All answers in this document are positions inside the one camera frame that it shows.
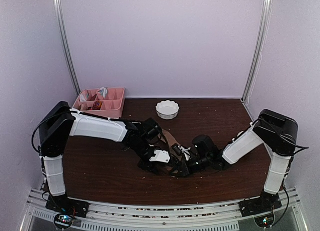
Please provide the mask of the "tan ribbed sock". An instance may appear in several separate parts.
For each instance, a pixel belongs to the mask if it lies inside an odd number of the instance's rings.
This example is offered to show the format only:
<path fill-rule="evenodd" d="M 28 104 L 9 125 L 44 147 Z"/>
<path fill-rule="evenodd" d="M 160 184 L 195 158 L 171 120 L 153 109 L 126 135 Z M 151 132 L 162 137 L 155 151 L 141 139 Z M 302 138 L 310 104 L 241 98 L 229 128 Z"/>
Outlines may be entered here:
<path fill-rule="evenodd" d="M 170 161 L 169 164 L 160 164 L 159 166 L 165 173 L 171 172 L 174 167 L 182 160 L 182 156 L 179 155 L 172 146 L 177 144 L 178 146 L 180 143 L 176 140 L 176 138 L 168 131 L 163 129 L 162 130 L 162 136 L 160 138 L 160 146 L 168 151 L 170 155 Z"/>

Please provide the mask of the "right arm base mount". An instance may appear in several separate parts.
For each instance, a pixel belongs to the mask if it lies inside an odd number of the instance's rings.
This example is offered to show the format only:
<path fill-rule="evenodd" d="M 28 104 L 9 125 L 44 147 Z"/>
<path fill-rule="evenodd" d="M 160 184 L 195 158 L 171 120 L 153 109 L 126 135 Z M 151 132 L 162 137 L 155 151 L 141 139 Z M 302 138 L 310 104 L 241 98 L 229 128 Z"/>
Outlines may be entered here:
<path fill-rule="evenodd" d="M 274 211 L 282 207 L 278 194 L 262 193 L 256 198 L 246 198 L 239 203 L 242 217 L 254 217 L 260 228 L 271 228 L 276 221 Z"/>

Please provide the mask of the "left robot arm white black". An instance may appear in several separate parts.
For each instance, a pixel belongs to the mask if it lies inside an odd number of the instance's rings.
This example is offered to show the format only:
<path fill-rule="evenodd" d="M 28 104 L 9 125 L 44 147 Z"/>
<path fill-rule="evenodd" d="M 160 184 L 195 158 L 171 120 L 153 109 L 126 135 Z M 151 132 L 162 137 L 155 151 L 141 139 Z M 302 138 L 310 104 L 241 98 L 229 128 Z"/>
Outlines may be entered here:
<path fill-rule="evenodd" d="M 150 170 L 154 169 L 155 163 L 166 164 L 170 161 L 167 151 L 150 144 L 162 131 L 151 118 L 135 121 L 103 117 L 70 108 L 67 102 L 61 101 L 35 130 L 40 137 L 40 145 L 35 151 L 43 160 L 44 174 L 53 196 L 51 202 L 61 213 L 72 209 L 71 200 L 65 197 L 67 191 L 63 170 L 63 155 L 69 137 L 91 137 L 123 143 Z"/>

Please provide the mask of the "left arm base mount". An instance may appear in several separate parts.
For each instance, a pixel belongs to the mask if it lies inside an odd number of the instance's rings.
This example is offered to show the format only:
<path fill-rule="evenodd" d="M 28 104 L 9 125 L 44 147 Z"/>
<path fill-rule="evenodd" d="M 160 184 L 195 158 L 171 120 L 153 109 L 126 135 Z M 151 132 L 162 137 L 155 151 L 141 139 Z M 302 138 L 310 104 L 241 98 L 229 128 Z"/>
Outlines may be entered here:
<path fill-rule="evenodd" d="M 69 198 L 67 191 L 57 196 L 53 196 L 50 191 L 45 191 L 42 199 L 46 201 L 47 210 L 56 212 L 53 224 L 62 231 L 71 228 L 79 218 L 86 218 L 90 206 L 87 201 Z"/>

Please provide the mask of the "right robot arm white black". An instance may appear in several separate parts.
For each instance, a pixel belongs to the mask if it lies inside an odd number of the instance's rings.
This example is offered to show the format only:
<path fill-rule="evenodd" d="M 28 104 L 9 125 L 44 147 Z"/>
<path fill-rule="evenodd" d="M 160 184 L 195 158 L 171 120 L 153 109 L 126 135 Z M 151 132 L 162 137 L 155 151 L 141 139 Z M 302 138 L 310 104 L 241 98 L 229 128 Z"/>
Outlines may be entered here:
<path fill-rule="evenodd" d="M 199 135 L 192 144 L 197 155 L 189 157 L 186 149 L 175 144 L 173 149 L 180 151 L 183 158 L 178 161 L 171 176 L 188 177 L 194 173 L 212 167 L 223 171 L 236 164 L 254 149 L 265 146 L 272 151 L 271 162 L 264 184 L 262 197 L 256 201 L 259 211 L 268 211 L 275 203 L 282 183 L 290 172 L 290 165 L 295 156 L 299 125 L 282 114 L 264 109 L 256 121 L 240 132 L 224 148 L 219 149 L 208 135 Z"/>

